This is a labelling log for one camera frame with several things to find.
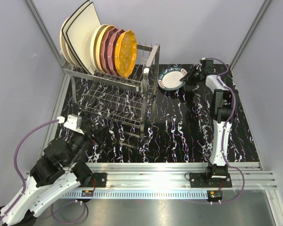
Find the white plate teal rim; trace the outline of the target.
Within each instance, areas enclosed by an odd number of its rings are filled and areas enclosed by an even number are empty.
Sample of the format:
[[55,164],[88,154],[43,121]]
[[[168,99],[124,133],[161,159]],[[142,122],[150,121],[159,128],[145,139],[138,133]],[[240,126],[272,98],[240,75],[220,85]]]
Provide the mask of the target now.
[[174,91],[183,87],[186,82],[181,81],[187,75],[182,67],[170,67],[158,76],[158,87],[166,91]]

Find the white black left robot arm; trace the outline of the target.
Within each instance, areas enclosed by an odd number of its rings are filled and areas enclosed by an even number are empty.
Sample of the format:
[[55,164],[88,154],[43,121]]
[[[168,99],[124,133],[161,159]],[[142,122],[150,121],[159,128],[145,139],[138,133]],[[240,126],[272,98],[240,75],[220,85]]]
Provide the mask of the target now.
[[[37,130],[54,123],[74,132],[67,142],[63,138],[50,141],[43,155],[24,178],[17,165],[17,155],[23,142]],[[16,147],[14,168],[22,187],[14,198],[0,207],[0,222],[5,226],[32,226],[37,218],[56,200],[77,187],[104,188],[106,173],[94,173],[79,159],[86,145],[103,146],[108,126],[94,128],[84,114],[59,116],[26,134]]]

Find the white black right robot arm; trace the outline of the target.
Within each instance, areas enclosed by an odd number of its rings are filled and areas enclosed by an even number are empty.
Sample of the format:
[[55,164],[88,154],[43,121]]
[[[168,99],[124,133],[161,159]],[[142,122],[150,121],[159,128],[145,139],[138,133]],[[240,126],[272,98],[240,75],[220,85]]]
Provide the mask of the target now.
[[180,81],[189,85],[203,82],[213,93],[210,117],[214,125],[212,154],[203,173],[189,175],[191,187],[208,186],[221,188],[231,187],[229,163],[227,161],[227,148],[230,130],[237,108],[237,92],[228,87],[221,76],[229,71],[213,74],[215,58],[203,58],[200,66],[194,66]]

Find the orange dotted plate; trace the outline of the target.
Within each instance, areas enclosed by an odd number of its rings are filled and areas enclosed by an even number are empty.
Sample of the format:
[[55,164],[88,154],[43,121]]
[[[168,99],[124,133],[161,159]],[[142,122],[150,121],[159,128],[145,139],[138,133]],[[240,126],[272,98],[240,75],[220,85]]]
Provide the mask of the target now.
[[129,78],[135,67],[137,58],[137,41],[132,30],[123,32],[117,39],[115,46],[115,67],[123,78]]

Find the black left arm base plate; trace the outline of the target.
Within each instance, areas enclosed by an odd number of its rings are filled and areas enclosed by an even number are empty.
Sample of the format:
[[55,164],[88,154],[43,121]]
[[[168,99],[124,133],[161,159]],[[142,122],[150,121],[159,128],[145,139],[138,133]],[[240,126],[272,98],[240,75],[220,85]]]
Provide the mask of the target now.
[[95,185],[96,188],[105,188],[107,184],[107,176],[108,174],[106,172],[95,172],[87,185],[81,187],[93,187]]

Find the pink dotted plate front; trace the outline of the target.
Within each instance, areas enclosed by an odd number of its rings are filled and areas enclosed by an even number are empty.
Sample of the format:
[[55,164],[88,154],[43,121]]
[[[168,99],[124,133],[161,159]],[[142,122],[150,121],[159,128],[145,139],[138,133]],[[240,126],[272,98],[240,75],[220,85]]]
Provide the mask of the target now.
[[115,29],[115,31],[110,36],[107,49],[107,62],[109,66],[109,72],[114,76],[120,76],[116,70],[115,66],[115,47],[119,36],[124,33],[124,29]]

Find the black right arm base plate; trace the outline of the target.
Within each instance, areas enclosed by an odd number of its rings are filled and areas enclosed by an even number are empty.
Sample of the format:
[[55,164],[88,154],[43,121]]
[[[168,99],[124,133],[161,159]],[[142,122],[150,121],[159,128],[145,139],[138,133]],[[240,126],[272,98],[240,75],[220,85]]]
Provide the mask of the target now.
[[231,188],[232,180],[228,173],[225,178],[206,178],[205,173],[188,172],[191,188]]

